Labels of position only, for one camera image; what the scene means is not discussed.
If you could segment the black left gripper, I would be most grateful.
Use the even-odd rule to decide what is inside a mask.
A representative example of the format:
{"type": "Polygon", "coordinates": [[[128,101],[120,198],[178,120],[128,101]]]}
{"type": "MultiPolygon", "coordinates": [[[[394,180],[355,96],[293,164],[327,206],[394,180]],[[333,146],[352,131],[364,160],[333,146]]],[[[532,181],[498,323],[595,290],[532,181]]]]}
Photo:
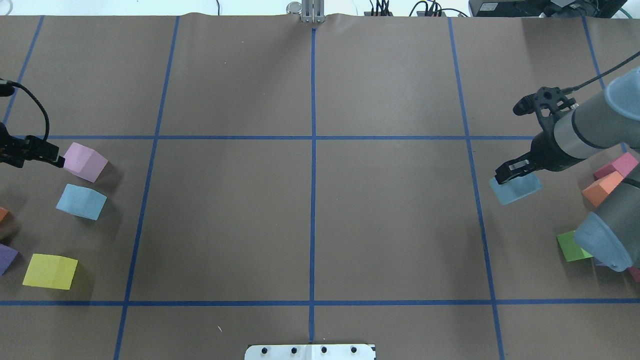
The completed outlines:
{"type": "Polygon", "coordinates": [[[38,161],[57,168],[64,168],[66,159],[60,155],[60,148],[36,136],[25,139],[12,136],[4,123],[0,123],[0,162],[16,168],[23,168],[25,161],[38,161]]]}

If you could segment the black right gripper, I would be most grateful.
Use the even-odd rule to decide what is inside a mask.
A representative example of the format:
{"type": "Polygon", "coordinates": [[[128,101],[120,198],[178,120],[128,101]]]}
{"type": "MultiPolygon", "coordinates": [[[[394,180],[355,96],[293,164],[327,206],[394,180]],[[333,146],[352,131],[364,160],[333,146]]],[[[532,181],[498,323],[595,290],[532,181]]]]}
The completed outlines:
{"type": "Polygon", "coordinates": [[[496,169],[494,179],[498,185],[503,185],[534,171],[546,170],[559,173],[575,164],[576,158],[567,155],[550,134],[540,132],[532,140],[529,153],[503,162],[496,169]]]}

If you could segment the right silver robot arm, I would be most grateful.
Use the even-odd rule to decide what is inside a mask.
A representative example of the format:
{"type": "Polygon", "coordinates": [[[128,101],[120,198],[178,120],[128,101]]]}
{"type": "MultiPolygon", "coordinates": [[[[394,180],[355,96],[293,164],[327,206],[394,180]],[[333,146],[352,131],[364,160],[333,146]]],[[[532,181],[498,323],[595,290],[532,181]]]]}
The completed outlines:
{"type": "MultiPolygon", "coordinates": [[[[638,152],[640,140],[639,69],[611,81],[582,104],[572,88],[542,87],[521,98],[516,116],[535,114],[541,132],[529,151],[503,162],[489,184],[504,205],[541,188],[536,171],[560,173],[619,145],[638,152]]],[[[574,231],[583,250],[615,272],[639,267],[639,166],[597,205],[574,231]]]]}

